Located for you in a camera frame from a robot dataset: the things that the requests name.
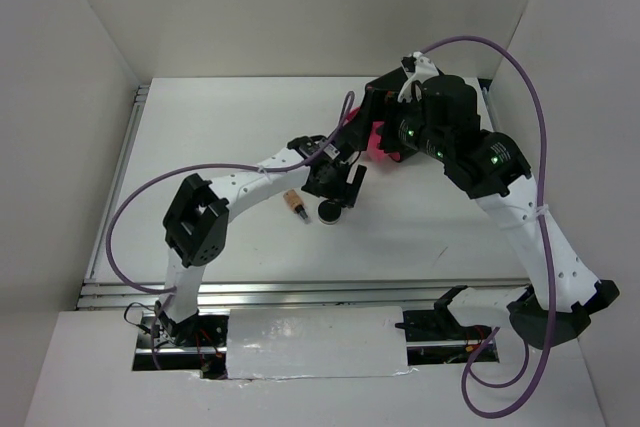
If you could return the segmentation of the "pink drawer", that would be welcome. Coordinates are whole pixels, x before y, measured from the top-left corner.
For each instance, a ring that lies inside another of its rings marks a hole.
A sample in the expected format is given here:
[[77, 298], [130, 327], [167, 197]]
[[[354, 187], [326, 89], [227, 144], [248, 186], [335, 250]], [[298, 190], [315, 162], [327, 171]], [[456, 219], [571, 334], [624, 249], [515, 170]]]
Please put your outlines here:
[[[356, 115], [359, 107], [350, 111], [346, 116], [344, 121], [343, 128], [341, 130], [344, 140], [344, 127], [346, 124]], [[400, 162], [402, 160], [400, 152], [385, 152], [381, 147], [380, 143], [382, 141], [382, 129], [384, 127], [384, 122], [380, 119], [373, 123], [373, 129], [371, 131], [371, 136], [369, 138], [368, 147], [365, 150], [368, 158], [374, 162], [380, 162], [385, 158], [388, 158], [394, 162]]]

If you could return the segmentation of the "black round compact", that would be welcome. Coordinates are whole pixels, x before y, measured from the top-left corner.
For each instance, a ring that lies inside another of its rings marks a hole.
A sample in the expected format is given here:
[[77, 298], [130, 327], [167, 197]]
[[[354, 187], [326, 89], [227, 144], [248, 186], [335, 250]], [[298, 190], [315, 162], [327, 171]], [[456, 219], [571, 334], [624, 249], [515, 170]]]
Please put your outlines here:
[[317, 215], [322, 223], [333, 225], [340, 220], [342, 210], [343, 208], [339, 203], [324, 200], [318, 205]]

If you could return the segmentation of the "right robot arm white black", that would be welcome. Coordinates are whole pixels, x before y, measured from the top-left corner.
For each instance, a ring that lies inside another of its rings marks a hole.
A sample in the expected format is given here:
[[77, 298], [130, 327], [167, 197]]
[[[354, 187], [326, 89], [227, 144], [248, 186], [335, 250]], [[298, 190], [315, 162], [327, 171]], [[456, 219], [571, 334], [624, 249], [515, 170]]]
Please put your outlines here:
[[462, 78], [437, 74], [403, 88], [399, 71], [369, 82], [351, 126], [381, 125], [386, 153], [424, 153], [504, 233], [529, 282], [514, 289], [451, 288], [435, 303], [435, 326], [446, 338], [468, 327], [509, 328], [541, 349], [578, 338], [619, 289], [580, 260], [538, 199], [530, 164], [509, 136], [482, 128], [477, 92]]

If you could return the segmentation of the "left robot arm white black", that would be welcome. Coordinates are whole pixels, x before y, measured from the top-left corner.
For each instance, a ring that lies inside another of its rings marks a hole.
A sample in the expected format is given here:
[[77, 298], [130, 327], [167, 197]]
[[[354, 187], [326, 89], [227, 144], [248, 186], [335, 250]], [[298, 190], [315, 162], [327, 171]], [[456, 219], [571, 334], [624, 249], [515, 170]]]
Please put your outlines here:
[[160, 333], [189, 343], [199, 327], [198, 295], [205, 268], [223, 252], [229, 225], [243, 212], [300, 189], [337, 213], [355, 206], [367, 167], [324, 136], [298, 137], [257, 166], [205, 180], [186, 177], [163, 219], [169, 248], [164, 288], [155, 304]]

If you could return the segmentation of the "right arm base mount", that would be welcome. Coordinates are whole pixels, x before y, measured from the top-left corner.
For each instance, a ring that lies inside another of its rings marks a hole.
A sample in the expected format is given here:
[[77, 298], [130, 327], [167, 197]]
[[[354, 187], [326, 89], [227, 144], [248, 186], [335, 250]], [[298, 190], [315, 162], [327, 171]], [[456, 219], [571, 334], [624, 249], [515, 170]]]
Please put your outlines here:
[[464, 364], [491, 333], [486, 326], [441, 324], [435, 310], [404, 310], [395, 327], [404, 333], [409, 366]]

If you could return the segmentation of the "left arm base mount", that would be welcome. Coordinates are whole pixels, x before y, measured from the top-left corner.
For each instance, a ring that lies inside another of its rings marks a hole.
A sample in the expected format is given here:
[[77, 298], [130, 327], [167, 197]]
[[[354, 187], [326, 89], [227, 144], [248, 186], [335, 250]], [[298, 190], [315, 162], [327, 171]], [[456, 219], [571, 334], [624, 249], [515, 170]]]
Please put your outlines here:
[[228, 314], [201, 316], [177, 337], [155, 319], [150, 306], [140, 302], [125, 308], [123, 320], [137, 331], [134, 372], [193, 371], [202, 379], [227, 378]]

